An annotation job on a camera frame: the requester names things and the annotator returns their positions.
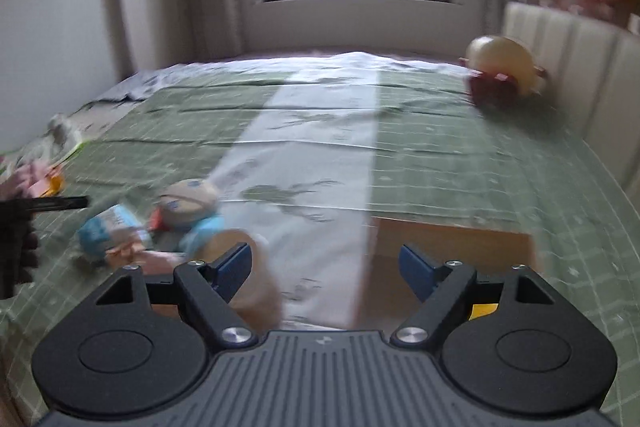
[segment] cardboard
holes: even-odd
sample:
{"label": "cardboard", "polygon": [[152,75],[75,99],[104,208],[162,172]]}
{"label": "cardboard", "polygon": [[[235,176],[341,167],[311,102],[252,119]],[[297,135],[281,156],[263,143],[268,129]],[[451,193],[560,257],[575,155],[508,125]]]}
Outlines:
{"label": "cardboard", "polygon": [[402,245],[417,248],[432,259],[462,261],[480,273],[504,273],[518,264],[536,269],[532,238],[524,233],[467,229],[374,218],[369,266],[360,293],[355,330],[382,330],[389,336],[420,307],[398,268]]}

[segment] blue plush toy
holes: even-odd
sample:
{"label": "blue plush toy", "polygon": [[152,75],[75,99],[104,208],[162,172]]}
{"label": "blue plush toy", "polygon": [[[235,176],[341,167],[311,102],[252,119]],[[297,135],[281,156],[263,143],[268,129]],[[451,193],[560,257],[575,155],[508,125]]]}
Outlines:
{"label": "blue plush toy", "polygon": [[192,258],[224,229],[218,213],[218,191],[206,180],[184,180],[160,194],[159,217],[165,229],[186,232],[178,250]]}
{"label": "blue plush toy", "polygon": [[102,261],[107,250],[133,239],[139,240],[144,247],[151,245],[144,225],[122,204],[92,217],[78,230],[80,247],[91,262]]}

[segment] upholstered headboard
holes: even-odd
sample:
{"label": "upholstered headboard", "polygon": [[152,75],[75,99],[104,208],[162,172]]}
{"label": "upholstered headboard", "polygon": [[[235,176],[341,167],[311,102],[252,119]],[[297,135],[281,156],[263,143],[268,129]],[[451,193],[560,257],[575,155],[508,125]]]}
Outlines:
{"label": "upholstered headboard", "polygon": [[548,96],[640,210],[640,38],[608,23],[511,3],[503,34],[549,74]]}

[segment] plaid pattern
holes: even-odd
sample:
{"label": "plaid pattern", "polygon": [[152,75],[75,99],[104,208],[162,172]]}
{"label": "plaid pattern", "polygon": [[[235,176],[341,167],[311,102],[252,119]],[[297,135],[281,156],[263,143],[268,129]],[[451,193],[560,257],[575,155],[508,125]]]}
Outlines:
{"label": "plaid pattern", "polygon": [[261,75],[262,85],[255,86],[255,76],[214,73],[168,87],[65,165],[65,194],[89,195],[92,207],[36,218],[42,247],[35,282],[0,303],[4,367],[28,422],[47,410],[31,376],[33,349],[111,273],[108,267],[90,266],[81,256],[78,228],[116,203],[125,203],[146,219],[159,189],[206,176],[288,76]]}
{"label": "plaid pattern", "polygon": [[530,233],[546,280],[618,353],[603,411],[640,425],[640,221],[549,107],[481,116],[460,79],[381,73],[375,214]]}
{"label": "plaid pattern", "polygon": [[[0,322],[10,386],[26,418],[46,410],[30,374],[34,346],[109,274],[80,257],[81,223],[117,202],[145,218],[158,188],[210,172],[288,76],[187,79],[69,162],[66,193],[90,194],[94,205],[38,218],[42,267],[34,285],[5,303]],[[379,94],[371,212],[532,234],[545,278],[616,347],[618,377],[604,411],[637,426],[640,220],[622,190],[558,115],[533,101],[480,116],[461,79],[437,71],[380,71]]]}

